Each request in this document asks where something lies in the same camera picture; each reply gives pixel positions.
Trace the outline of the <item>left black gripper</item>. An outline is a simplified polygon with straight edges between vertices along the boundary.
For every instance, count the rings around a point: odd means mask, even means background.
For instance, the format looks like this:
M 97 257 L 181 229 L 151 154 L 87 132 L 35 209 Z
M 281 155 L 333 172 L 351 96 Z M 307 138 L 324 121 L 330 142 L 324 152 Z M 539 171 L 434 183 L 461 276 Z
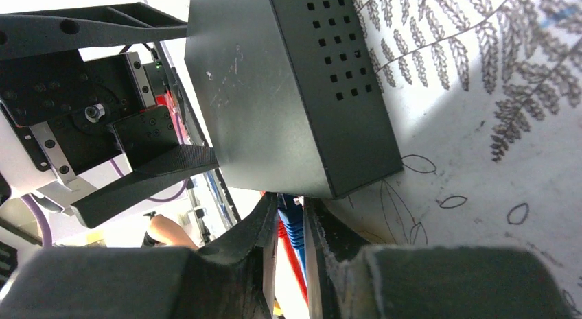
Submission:
M 212 147 L 178 145 L 150 84 L 153 64 L 131 51 L 86 61 L 68 50 L 186 34 L 187 22 L 142 2 L 1 15 L 1 112 L 32 167 L 78 175 L 120 154 L 138 167 L 71 204 L 81 225 L 219 165 Z

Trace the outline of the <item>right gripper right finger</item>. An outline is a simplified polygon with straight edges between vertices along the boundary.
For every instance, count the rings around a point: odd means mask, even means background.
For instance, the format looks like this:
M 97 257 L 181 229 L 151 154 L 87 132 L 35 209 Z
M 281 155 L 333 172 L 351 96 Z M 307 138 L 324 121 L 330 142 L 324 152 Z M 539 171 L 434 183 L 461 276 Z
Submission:
M 304 203 L 311 318 L 572 318 L 546 266 L 517 248 L 372 244 Z

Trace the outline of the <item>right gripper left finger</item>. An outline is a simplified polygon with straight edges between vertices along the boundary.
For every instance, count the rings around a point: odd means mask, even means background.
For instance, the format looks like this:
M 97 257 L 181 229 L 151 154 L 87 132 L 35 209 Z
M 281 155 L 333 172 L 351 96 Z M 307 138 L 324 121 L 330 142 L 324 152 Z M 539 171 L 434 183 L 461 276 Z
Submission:
M 2 318 L 270 318 L 277 196 L 197 251 L 53 247 L 1 291 Z

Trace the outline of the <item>black network switch box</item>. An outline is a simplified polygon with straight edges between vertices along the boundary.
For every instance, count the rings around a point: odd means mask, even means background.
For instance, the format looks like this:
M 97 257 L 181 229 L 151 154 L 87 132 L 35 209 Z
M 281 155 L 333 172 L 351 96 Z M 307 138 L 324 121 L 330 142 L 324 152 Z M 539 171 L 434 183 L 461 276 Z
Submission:
M 185 64 L 230 187 L 336 199 L 403 169 L 353 0 L 190 0 Z

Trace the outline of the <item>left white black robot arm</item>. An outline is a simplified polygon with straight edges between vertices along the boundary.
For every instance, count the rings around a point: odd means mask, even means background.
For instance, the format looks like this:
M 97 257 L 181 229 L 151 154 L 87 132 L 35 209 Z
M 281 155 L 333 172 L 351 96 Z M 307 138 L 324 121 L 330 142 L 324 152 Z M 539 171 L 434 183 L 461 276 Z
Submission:
M 1 201 L 95 228 L 218 167 L 178 139 L 181 82 L 161 51 L 187 24 L 145 3 L 1 15 Z

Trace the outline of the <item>floral patterned table mat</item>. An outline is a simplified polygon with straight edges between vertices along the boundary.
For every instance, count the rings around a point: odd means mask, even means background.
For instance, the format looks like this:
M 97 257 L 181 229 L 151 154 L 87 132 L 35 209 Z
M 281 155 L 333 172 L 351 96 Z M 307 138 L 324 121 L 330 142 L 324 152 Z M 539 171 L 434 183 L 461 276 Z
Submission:
M 330 204 L 366 238 L 510 245 L 581 317 L 581 0 L 354 0 L 404 169 Z

